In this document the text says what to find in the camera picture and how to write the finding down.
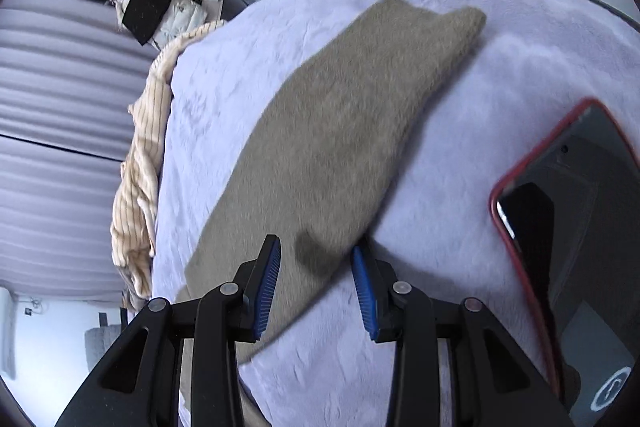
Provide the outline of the grey ribbed curtain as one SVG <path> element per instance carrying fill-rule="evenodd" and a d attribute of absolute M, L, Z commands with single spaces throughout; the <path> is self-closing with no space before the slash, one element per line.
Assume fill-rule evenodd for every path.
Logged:
<path fill-rule="evenodd" d="M 1 0 L 1 282 L 117 301 L 110 225 L 128 106 L 155 58 L 93 0 Z"/>

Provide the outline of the lavender plush bed blanket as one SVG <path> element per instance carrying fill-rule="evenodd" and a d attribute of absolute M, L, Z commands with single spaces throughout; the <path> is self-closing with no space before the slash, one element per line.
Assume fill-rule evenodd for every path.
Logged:
<path fill-rule="evenodd" d="M 288 75 L 378 0 L 262 0 L 191 44 L 172 78 L 153 293 L 175 299 L 209 213 Z M 537 333 L 488 211 L 492 187 L 582 98 L 639 139 L 639 35 L 588 0 L 406 0 L 487 17 L 434 98 L 374 229 L 396 273 L 442 300 L 476 296 L 536 364 Z"/>

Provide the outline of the cream striped knit garment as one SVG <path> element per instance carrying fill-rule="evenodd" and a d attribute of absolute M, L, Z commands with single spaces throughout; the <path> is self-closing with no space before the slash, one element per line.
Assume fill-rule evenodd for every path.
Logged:
<path fill-rule="evenodd" d="M 113 265 L 125 283 L 122 306 L 138 312 L 152 296 L 152 261 L 165 135 L 172 101 L 171 79 L 178 58 L 224 22 L 186 31 L 166 44 L 150 66 L 142 95 L 128 106 L 134 135 L 120 164 L 110 226 Z"/>

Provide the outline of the red-cased smartphone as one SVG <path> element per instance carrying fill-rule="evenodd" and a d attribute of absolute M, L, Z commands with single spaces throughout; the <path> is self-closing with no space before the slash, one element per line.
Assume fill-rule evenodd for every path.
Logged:
<path fill-rule="evenodd" d="M 489 196 L 576 426 L 639 422 L 639 157 L 580 101 Z"/>

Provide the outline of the olive brown knit sweater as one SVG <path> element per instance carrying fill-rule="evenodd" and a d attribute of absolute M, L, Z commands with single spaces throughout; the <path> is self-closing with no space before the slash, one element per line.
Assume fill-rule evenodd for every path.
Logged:
<path fill-rule="evenodd" d="M 177 112 L 192 124 L 198 185 L 214 207 L 181 296 L 201 297 L 230 280 L 266 235 L 279 236 L 264 341 L 285 345 L 266 376 L 248 371 L 250 389 L 276 403 L 276 424 L 381 418 L 375 398 L 356 395 L 364 358 L 354 293 L 341 289 L 326 305 L 320 298 L 372 225 L 426 101 L 485 22 L 475 8 L 437 14 L 381 0 L 290 75 L 260 51 L 224 74 L 198 64 L 204 89 Z"/>

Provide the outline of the white puffer jacket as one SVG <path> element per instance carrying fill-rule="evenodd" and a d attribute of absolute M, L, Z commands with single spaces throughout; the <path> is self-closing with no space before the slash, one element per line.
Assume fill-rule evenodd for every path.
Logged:
<path fill-rule="evenodd" d="M 157 51 L 184 32 L 222 20 L 224 0 L 112 0 L 118 26 Z"/>

